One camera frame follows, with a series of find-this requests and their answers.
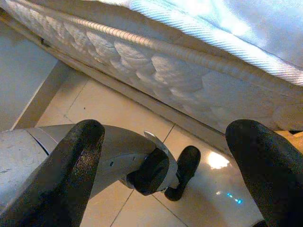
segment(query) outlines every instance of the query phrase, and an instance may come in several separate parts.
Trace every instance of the mattress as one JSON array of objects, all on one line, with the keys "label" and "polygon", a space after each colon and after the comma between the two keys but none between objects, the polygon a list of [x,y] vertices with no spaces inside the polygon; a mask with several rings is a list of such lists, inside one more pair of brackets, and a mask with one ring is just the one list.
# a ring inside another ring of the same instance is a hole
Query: mattress
[{"label": "mattress", "polygon": [[127,7],[303,86],[300,0],[97,0]]},{"label": "mattress", "polygon": [[225,132],[236,119],[303,130],[303,87],[120,6],[0,0],[51,48]]}]

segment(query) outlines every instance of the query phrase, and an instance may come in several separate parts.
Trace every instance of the white floor tile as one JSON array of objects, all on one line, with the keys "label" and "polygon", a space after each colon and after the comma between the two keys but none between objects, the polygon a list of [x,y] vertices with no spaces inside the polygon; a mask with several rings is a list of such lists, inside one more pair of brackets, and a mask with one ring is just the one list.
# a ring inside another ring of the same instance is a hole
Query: white floor tile
[{"label": "white floor tile", "polygon": [[73,122],[95,119],[101,124],[126,128],[139,134],[148,130],[161,140],[173,126],[173,123],[92,79],[87,82],[67,116]]},{"label": "white floor tile", "polygon": [[220,155],[217,150],[178,126],[173,128],[165,145],[176,159],[188,145],[194,145],[201,151],[200,165],[181,200],[171,202],[160,192],[154,194],[186,225],[251,227],[262,220],[233,159]]},{"label": "white floor tile", "polygon": [[50,105],[55,106],[62,114],[66,114],[88,80],[89,76],[84,73],[71,70]]},{"label": "white floor tile", "polygon": [[54,105],[49,105],[37,122],[36,127],[71,123],[73,122],[62,114],[60,109]]},{"label": "white floor tile", "polygon": [[120,182],[110,185],[87,204],[81,227],[109,227],[133,190]]},{"label": "white floor tile", "polygon": [[134,191],[112,227],[185,227],[152,196]]}]

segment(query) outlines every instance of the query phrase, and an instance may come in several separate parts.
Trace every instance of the wall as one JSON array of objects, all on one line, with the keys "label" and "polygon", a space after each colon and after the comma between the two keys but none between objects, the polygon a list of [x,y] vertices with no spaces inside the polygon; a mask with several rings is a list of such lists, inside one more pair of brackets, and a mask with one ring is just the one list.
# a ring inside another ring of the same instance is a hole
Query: wall
[{"label": "wall", "polygon": [[0,131],[14,125],[57,62],[0,22]]}]

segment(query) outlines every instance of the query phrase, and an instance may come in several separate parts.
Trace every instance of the white bedsheet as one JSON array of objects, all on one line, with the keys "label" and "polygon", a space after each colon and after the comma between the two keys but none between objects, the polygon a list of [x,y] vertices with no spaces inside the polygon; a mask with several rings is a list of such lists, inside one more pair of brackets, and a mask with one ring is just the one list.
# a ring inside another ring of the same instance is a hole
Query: white bedsheet
[{"label": "white bedsheet", "polygon": [[301,0],[98,0],[127,7],[303,86]]}]

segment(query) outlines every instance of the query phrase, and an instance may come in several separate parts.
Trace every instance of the white mattress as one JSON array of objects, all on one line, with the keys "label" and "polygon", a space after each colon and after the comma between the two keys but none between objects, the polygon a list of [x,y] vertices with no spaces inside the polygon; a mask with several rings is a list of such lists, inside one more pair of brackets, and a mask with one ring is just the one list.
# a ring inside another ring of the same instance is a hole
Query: white mattress
[{"label": "white mattress", "polygon": [[241,118],[303,130],[303,87],[136,12],[79,0],[0,6],[52,48],[221,132]]},{"label": "white mattress", "polygon": [[301,0],[97,0],[120,5],[303,86]]}]

